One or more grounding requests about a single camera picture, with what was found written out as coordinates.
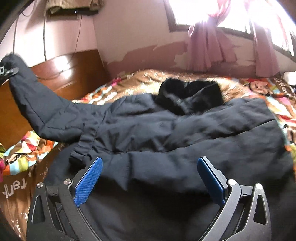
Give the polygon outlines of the right pink curtain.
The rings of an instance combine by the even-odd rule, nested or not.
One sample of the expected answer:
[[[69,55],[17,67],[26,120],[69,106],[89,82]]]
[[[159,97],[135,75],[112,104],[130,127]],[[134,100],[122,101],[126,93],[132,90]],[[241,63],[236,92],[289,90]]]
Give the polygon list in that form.
[[[268,28],[255,22],[252,23],[253,44],[255,51],[255,74],[269,78],[279,73],[279,64],[274,51],[271,33]]]

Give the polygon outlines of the brown cloth on shelf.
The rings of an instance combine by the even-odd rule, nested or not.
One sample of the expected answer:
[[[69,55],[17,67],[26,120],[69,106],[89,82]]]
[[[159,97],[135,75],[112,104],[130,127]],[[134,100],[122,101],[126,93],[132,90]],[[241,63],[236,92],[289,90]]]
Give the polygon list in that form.
[[[48,15],[95,15],[104,7],[101,0],[52,0],[46,1]]]

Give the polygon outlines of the wooden framed window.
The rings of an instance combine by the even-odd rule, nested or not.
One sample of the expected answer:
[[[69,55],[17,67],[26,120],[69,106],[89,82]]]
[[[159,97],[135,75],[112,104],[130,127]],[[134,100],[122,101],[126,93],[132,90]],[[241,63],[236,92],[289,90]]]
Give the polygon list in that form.
[[[295,21],[278,1],[165,1],[164,5],[170,32],[187,31],[225,7],[218,27],[251,40],[253,25],[262,24],[270,31],[276,51],[295,61]]]

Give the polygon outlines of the left pink curtain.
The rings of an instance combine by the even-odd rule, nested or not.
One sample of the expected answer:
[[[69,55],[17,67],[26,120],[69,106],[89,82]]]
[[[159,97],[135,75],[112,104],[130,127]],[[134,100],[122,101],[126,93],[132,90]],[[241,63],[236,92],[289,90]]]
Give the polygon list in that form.
[[[218,27],[230,7],[231,1],[197,1],[188,29],[188,70],[206,72],[215,64],[237,61],[232,42]]]

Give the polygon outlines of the pink curtain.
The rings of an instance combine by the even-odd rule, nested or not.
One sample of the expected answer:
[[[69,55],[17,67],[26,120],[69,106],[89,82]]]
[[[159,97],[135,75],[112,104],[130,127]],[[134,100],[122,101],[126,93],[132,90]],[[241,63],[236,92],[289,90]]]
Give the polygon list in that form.
[[[255,74],[269,78],[279,73],[279,64],[274,51],[271,33],[268,28],[255,22],[252,23],[253,44],[255,51]]]
[[[215,64],[237,61],[232,42],[218,27],[230,7],[231,1],[197,1],[188,29],[188,70],[206,72]]]

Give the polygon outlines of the wooden bed headboard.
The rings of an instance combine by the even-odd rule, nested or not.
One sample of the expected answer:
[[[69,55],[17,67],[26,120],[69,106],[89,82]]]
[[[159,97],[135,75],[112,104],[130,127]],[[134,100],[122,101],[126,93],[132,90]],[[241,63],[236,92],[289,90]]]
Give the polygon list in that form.
[[[43,85],[68,100],[80,99],[110,80],[98,50],[55,57],[32,67],[32,71],[43,77],[40,81]],[[8,149],[30,130],[13,99],[9,83],[4,83],[1,85],[1,144]]]

